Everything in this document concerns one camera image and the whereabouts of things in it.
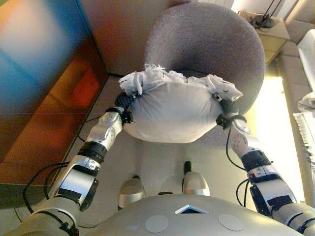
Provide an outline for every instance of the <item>white cloth bag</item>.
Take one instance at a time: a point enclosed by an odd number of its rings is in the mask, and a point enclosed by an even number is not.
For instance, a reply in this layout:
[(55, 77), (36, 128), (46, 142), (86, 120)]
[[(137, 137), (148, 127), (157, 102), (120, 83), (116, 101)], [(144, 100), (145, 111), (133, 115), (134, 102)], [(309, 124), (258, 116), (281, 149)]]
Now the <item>white cloth bag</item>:
[(130, 108), (134, 123), (125, 131), (141, 140), (158, 143), (190, 143), (216, 126), (222, 113), (212, 97), (235, 101), (243, 94), (234, 84), (215, 75), (186, 78), (175, 71), (146, 64), (145, 71), (119, 80), (127, 95), (136, 97)]

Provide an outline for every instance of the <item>sofa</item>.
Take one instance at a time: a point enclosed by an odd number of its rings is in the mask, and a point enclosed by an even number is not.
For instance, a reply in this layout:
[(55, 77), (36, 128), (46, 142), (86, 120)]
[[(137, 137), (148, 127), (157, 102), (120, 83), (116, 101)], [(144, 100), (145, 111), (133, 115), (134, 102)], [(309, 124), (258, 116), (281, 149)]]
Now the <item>sofa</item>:
[(299, 0), (285, 19), (291, 40), (286, 42), (276, 57), (278, 72), (283, 79), (283, 88), (301, 170), (305, 202), (312, 207), (315, 207), (315, 190), (312, 181), (311, 159), (303, 144), (293, 113), (300, 112), (297, 108), (298, 101), (312, 91), (299, 57), (297, 44), (309, 30), (314, 29), (314, 20), (315, 1)]

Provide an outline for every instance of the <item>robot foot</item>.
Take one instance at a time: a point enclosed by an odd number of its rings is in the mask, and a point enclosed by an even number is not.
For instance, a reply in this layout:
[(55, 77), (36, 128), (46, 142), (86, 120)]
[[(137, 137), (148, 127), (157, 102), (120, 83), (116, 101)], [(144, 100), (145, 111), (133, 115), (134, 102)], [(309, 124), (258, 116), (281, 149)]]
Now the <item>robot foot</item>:
[(122, 184), (118, 195), (118, 210), (145, 198), (144, 187), (139, 176), (134, 176)]
[(202, 174), (191, 171), (191, 162), (184, 164), (184, 174), (182, 191), (185, 194), (198, 194), (210, 196), (210, 190), (206, 179)]

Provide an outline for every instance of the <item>black wire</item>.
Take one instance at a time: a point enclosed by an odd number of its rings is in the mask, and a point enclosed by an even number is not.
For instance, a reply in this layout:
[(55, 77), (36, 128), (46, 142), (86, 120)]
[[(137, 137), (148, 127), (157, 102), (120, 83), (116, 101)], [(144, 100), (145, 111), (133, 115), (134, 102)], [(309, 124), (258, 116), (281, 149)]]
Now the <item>black wire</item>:
[(230, 139), (231, 130), (232, 130), (232, 124), (230, 125), (230, 129), (229, 129), (229, 131), (228, 131), (227, 140), (226, 140), (226, 146), (225, 146), (226, 156), (227, 156), (228, 160), (229, 160), (234, 166), (236, 166), (237, 168), (239, 168), (239, 169), (241, 169), (241, 170), (244, 171), (245, 169), (242, 168), (242, 167), (240, 167), (239, 165), (235, 164), (235, 163), (231, 160), (231, 158), (230, 158), (230, 156), (229, 156), (229, 154), (228, 154), (228, 141), (229, 141), (229, 139)]
[(239, 184), (239, 185), (237, 186), (237, 188), (236, 188), (236, 199), (237, 199), (238, 203), (239, 203), (242, 207), (243, 207), (243, 204), (241, 203), (241, 201), (240, 201), (240, 199), (239, 199), (239, 197), (238, 197), (238, 190), (239, 190), (239, 188), (241, 187), (241, 185), (242, 185), (243, 183), (245, 183), (246, 181), (248, 181), (248, 178), (247, 178), (246, 180), (240, 182), (240, 184)]
[(98, 223), (96, 225), (93, 225), (93, 226), (83, 226), (83, 225), (78, 225), (78, 226), (81, 227), (81, 228), (84, 228), (84, 229), (92, 229), (92, 228), (95, 228), (96, 226), (98, 226), (100, 223)]
[(90, 122), (90, 121), (92, 121), (92, 120), (95, 120), (95, 119), (98, 119), (98, 118), (100, 118), (102, 115), (100, 115), (100, 116), (97, 116), (97, 117), (95, 117), (95, 118), (93, 118), (93, 119), (89, 119), (89, 120), (87, 120), (86, 122), (84, 122), (84, 123), (87, 123), (87, 122)]
[(16, 211), (16, 209), (15, 209), (15, 208), (13, 208), (13, 209), (14, 209), (14, 212), (15, 212), (16, 216), (18, 217), (19, 221), (22, 223), (22, 222), (23, 222), (23, 220), (21, 220), (21, 218), (19, 217), (18, 212)]
[(48, 190), (47, 190), (47, 184), (48, 184), (48, 180), (50, 178), (50, 176), (53, 174), (53, 172), (55, 172), (58, 169), (61, 169), (63, 167), (66, 167), (67, 165), (62, 165), (62, 166), (58, 166), (56, 168), (54, 168), (51, 172), (49, 172), (49, 174), (47, 175), (46, 179), (45, 179), (45, 183), (44, 183), (44, 193), (45, 193), (45, 197), (48, 200), (49, 196), (48, 196)]
[(85, 140), (80, 137), (79, 133), (76, 133), (76, 136), (78, 137), (79, 140), (85, 143)]
[(250, 183), (250, 180), (247, 180), (246, 186), (245, 186), (245, 193), (244, 193), (244, 207), (246, 207), (246, 196), (247, 196), (247, 189), (248, 189), (248, 184)]
[[(96, 119), (100, 118), (101, 116), (97, 116), (97, 117), (95, 117), (95, 118), (89, 119), (89, 120), (85, 121), (84, 124), (87, 123), (87, 122), (96, 120)], [(79, 134), (78, 132), (76, 132), (75, 134), (76, 134), (76, 136), (78, 137), (79, 140), (81, 140), (81, 141), (84, 142), (84, 143), (86, 142), (83, 138), (80, 137), (80, 134)]]
[(37, 176), (38, 176), (41, 172), (43, 172), (44, 170), (46, 170), (46, 169), (48, 169), (48, 168), (50, 168), (50, 167), (52, 167), (52, 166), (66, 165), (66, 164), (69, 164), (69, 163), (70, 163), (70, 162), (59, 162), (59, 163), (54, 163), (54, 164), (50, 164), (50, 165), (48, 165), (48, 166), (45, 166), (45, 167), (43, 167), (42, 169), (40, 169), (38, 172), (36, 172), (36, 174), (30, 179), (30, 181), (28, 182), (28, 184), (27, 184), (27, 185), (24, 187), (24, 189), (23, 189), (23, 200), (24, 200), (24, 203), (25, 203), (26, 207), (27, 207), (28, 210), (30, 211), (30, 213), (33, 213), (33, 212), (34, 212), (33, 209), (32, 209), (32, 207), (31, 207), (31, 205), (30, 205), (30, 203), (29, 203), (29, 201), (28, 201), (28, 199), (27, 199), (27, 197), (26, 197), (26, 191), (27, 191), (28, 187), (30, 186), (30, 184), (33, 183), (33, 181), (37, 178)]

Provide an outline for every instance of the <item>wall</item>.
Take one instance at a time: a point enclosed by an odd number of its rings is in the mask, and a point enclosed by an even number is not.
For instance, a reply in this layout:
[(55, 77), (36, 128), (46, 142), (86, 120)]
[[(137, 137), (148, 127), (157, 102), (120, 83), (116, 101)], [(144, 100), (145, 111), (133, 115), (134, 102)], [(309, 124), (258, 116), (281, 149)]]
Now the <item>wall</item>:
[[(280, 0), (274, 1), (268, 13), (271, 14), (274, 11), (279, 1)], [(276, 12), (274, 13), (275, 16), (279, 13), (284, 1), (282, 1), (279, 7), (277, 8)], [(231, 9), (235, 12), (245, 9), (246, 11), (249, 11), (249, 12), (264, 14), (266, 10), (268, 9), (268, 6), (270, 5), (271, 2), (272, 0), (264, 0), (264, 1), (262, 0), (234, 0), (234, 3)]]
[(143, 70), (144, 48), (155, 19), (185, 2), (189, 0), (80, 0), (106, 68), (118, 75)]
[(62, 161), (104, 80), (75, 1), (1, 5), (0, 183)]
[[(275, 0), (273, 5), (270, 7), (268, 13), (272, 13), (279, 3), (280, 0)], [(278, 6), (277, 10), (274, 13), (274, 16), (279, 16), (284, 18), (290, 9), (293, 7), (297, 0), (283, 0), (280, 5)], [(271, 4), (272, 0), (234, 0), (232, 5), (232, 10), (238, 12), (240, 10), (245, 9), (249, 12), (255, 13), (265, 13), (268, 9), (269, 5)]]

